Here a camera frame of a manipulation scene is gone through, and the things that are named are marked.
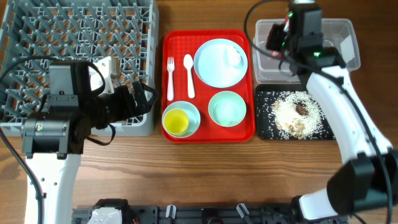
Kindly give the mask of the yellow plastic cup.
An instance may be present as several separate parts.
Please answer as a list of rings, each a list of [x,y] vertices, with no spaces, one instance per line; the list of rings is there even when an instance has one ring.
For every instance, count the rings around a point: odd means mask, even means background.
[[[163,125],[169,134],[173,136],[182,136],[188,130],[189,117],[184,110],[171,109],[164,114]]]

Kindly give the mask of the white tissue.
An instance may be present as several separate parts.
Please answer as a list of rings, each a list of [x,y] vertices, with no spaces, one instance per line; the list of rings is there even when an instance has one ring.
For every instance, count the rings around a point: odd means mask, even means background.
[[[241,62],[239,52],[232,45],[227,46],[226,51],[228,55],[228,63],[232,66],[238,66]]]

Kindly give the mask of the mint green bowl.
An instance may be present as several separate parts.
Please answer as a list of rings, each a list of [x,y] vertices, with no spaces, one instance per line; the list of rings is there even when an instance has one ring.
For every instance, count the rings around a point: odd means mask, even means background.
[[[221,91],[209,101],[208,114],[218,126],[230,128],[240,124],[247,108],[243,98],[233,91]]]

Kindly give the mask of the brown food scraps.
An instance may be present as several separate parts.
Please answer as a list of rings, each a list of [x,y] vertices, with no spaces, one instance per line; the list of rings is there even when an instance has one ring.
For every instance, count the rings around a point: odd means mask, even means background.
[[[273,107],[275,125],[279,131],[285,131],[291,136],[302,139],[305,125],[302,120],[309,114],[301,103],[276,101]]]

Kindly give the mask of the red snack wrapper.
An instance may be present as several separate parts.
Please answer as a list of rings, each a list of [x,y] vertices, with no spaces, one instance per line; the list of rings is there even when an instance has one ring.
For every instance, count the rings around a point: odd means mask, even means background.
[[[280,52],[278,52],[278,51],[272,51],[271,55],[273,57],[277,57],[277,58],[282,58],[283,57],[283,55]]]

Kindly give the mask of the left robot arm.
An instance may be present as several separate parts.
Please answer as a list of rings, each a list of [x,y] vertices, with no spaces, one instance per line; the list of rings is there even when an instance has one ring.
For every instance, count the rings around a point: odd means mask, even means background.
[[[105,86],[92,90],[84,60],[56,60],[49,66],[48,110],[38,110],[22,125],[22,151],[29,168],[25,223],[70,223],[72,196],[84,142],[92,128],[110,128],[117,121],[149,113],[158,97],[156,89],[142,82],[117,87],[105,94]]]

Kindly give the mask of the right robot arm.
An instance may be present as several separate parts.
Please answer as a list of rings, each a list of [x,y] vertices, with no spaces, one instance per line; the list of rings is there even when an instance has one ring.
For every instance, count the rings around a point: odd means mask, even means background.
[[[397,150],[378,130],[356,94],[340,52],[323,46],[319,25],[274,24],[266,48],[282,53],[322,109],[337,140],[343,167],[326,187],[294,198],[298,222],[397,205]]]

